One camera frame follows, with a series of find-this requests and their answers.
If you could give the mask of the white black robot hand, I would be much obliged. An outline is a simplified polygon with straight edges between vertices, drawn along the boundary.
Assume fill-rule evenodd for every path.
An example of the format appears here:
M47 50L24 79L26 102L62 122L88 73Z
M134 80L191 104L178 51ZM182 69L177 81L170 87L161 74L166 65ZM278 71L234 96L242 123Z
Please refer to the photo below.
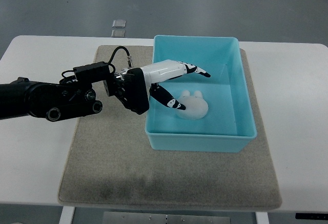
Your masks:
M211 77L208 72L198 66L170 59L143 66L141 70L144 74L146 87L150 88L150 96L162 105L178 110L185 110L185 105L175 99L159 83L190 73L200 74L208 78Z

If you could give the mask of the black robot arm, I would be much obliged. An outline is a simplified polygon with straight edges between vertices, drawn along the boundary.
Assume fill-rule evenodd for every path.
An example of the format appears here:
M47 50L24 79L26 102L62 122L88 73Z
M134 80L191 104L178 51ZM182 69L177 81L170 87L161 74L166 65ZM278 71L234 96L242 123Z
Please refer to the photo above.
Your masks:
M75 67L73 75L58 84L34 82L26 77L1 85L1 119L21 116L60 121L99 113L103 105L96 99L93 83L103 82L108 96L137 114L149 109L144 74L140 68L119 74L113 64L98 62Z

